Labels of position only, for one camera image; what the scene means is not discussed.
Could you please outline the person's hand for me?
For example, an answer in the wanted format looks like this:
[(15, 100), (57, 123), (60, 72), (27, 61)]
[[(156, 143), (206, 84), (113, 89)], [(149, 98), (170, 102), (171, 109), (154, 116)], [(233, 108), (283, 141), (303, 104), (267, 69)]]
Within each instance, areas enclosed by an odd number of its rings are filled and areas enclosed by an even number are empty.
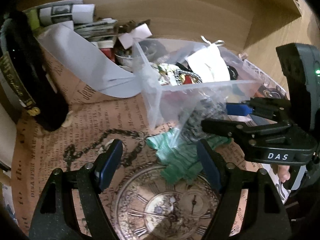
[(289, 169), (290, 169), (290, 166), (278, 165), (277, 175), (279, 180), (282, 183), (285, 183), (290, 179), (291, 175), (290, 175)]

